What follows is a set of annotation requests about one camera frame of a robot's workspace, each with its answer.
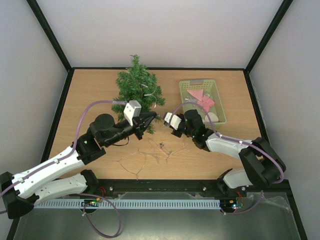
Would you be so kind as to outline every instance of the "artificial christmas tree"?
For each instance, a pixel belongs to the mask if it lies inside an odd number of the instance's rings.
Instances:
[[[118,73],[116,84],[119,87],[119,96],[114,98],[115,101],[137,100],[141,104],[141,113],[152,111],[153,104],[163,106],[165,99],[162,97],[162,90],[157,86],[157,77],[148,72],[148,68],[139,63],[138,55],[131,55],[133,67],[129,67],[128,71]],[[118,114],[118,120],[122,121],[124,116],[125,106],[113,105],[111,108]],[[153,134],[155,129],[152,124],[146,130]]]

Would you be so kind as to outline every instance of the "white wall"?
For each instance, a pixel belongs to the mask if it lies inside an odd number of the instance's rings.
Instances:
[[[244,68],[282,0],[38,0],[73,67]]]
[[[293,1],[251,72],[308,239],[319,239],[320,1]]]
[[[17,173],[40,162],[67,73],[27,1],[0,1],[0,33],[0,174]]]

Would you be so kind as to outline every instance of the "robotic arm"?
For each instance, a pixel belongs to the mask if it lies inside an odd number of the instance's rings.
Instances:
[[[285,164],[265,139],[257,137],[255,140],[230,141],[232,140],[230,137],[222,138],[205,127],[195,109],[186,111],[184,115],[172,116],[172,113],[167,112],[163,119],[164,124],[173,129],[173,135],[179,138],[182,134],[191,137],[199,149],[223,153],[241,160],[243,168],[228,169],[218,178],[220,180],[218,188],[223,194],[240,186],[254,185],[264,190],[280,177],[280,171],[275,164],[245,143],[263,150],[278,163],[283,172],[286,170]]]
[[[130,101],[123,111],[125,120],[115,123],[109,114],[101,114],[89,125],[85,134],[76,142],[75,151],[70,154],[73,144],[51,159],[27,171],[12,175],[5,172],[0,175],[1,191],[16,184],[2,197],[6,212],[10,219],[21,217],[30,212],[34,205],[69,194],[93,193],[98,180],[91,170],[69,178],[58,179],[61,175],[83,167],[100,158],[109,147],[132,134],[141,140],[144,131],[157,116],[156,112],[141,113],[141,105]]]

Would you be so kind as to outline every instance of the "basket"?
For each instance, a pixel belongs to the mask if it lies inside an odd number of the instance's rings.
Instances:
[[[219,119],[219,122],[214,122],[214,126],[216,129],[221,128],[224,124],[226,124],[227,119],[222,107],[221,99],[218,93],[217,85],[215,80],[213,79],[196,79],[196,80],[185,80],[179,82],[181,100],[183,103],[187,102],[185,98],[190,97],[191,95],[187,92],[187,90],[201,90],[203,89],[204,93],[209,93],[210,98],[214,101],[214,105],[209,108],[210,112],[213,112]],[[202,119],[206,115],[203,111],[201,111],[200,107],[186,104],[182,107],[183,113],[188,110],[196,109],[198,113],[201,115]],[[211,128],[209,122],[204,123],[206,127]]]

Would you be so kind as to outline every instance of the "wooden table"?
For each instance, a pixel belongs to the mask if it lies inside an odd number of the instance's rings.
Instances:
[[[50,157],[71,144],[78,121],[90,103],[112,100],[118,95],[116,79],[119,71],[122,70],[75,70]],[[158,77],[158,85],[161,86],[163,97],[166,99],[164,107],[155,108],[161,116],[165,112],[172,112],[181,103],[180,81],[214,79],[227,119],[227,123],[219,131],[224,135],[241,139],[255,139],[260,136],[242,71],[151,70],[151,72]],[[80,134],[84,134],[89,124],[102,113],[116,116],[111,111],[110,104],[96,105],[86,115]],[[163,122],[156,123],[155,130],[153,135],[145,133],[140,141],[132,136],[127,146],[106,148],[106,155],[84,168],[68,172],[64,177],[72,176],[83,169],[91,169],[99,179],[204,180],[216,179],[227,169],[242,166],[239,160],[227,155],[198,149],[190,138],[173,136],[171,129],[163,126]]]

